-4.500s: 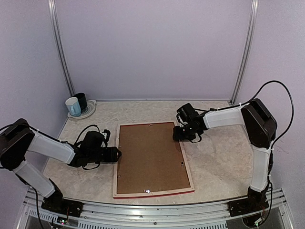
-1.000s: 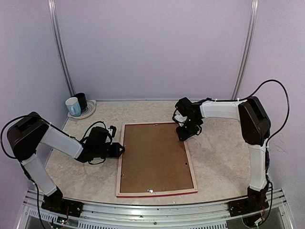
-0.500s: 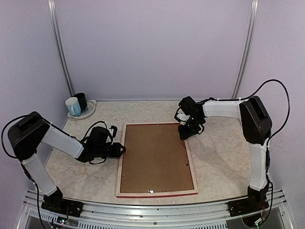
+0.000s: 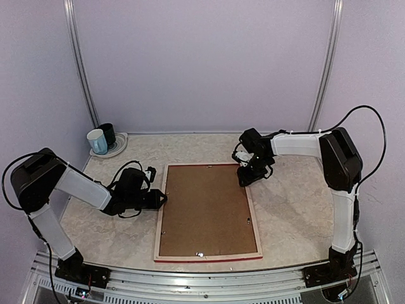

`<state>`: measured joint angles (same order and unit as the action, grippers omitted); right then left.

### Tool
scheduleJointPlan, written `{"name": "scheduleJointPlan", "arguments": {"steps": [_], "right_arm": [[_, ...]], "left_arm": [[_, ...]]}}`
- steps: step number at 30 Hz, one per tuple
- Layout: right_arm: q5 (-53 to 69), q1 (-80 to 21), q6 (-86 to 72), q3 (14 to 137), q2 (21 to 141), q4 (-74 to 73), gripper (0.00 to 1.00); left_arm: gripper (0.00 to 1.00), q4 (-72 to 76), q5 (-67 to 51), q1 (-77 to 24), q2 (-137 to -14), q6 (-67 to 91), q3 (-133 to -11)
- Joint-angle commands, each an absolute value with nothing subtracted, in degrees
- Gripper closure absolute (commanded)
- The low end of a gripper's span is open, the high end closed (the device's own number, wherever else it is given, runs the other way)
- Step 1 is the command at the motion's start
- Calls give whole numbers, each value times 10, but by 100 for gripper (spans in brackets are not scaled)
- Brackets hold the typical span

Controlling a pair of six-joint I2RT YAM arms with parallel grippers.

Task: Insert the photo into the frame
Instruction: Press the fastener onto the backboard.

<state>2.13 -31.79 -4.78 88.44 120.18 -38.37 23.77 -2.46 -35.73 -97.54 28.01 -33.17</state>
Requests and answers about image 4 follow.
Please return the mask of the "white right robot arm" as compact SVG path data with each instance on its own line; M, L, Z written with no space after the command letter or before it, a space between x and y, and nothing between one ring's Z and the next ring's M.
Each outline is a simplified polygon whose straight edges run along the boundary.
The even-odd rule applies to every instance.
M363 161L348 131L340 122L326 130L279 130L265 136L250 128L237 144L243 149L234 149L232 159L240 165L237 177L241 187L271 177L278 156L307 156L321 161L334 207L332 244L323 274L329 281L339 280L353 267L354 254L361 244L357 236L359 188L376 172L362 175Z

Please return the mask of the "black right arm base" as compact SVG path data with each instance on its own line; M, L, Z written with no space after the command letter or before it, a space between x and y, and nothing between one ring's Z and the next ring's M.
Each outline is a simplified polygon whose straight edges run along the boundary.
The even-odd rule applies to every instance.
M329 247L327 263L305 267L302 270L306 287L312 288L355 277L357 270L354 255L357 248L355 244L351 250L341 253Z

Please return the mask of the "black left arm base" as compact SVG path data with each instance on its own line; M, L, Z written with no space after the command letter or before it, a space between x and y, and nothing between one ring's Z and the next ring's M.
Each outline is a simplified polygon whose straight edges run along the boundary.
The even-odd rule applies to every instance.
M66 281L86 285L90 288L106 289L111 270L106 267L83 264L77 273L58 266L55 276Z

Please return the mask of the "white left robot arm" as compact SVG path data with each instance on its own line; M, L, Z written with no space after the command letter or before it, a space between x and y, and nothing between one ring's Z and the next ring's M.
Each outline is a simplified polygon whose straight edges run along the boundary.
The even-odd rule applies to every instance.
M3 171L1 187L11 184L17 204L7 204L23 212L33 230L58 257L57 270L80 282L89 275L88 266L79 249L72 243L59 216L54 213L51 200L61 196L76 199L110 217L124 218L127 210L140 215L143 210L159 210L167 195L152 184L156 176L153 167L143 168L137 160L126 162L104 185L71 165L49 148L28 153L12 160Z

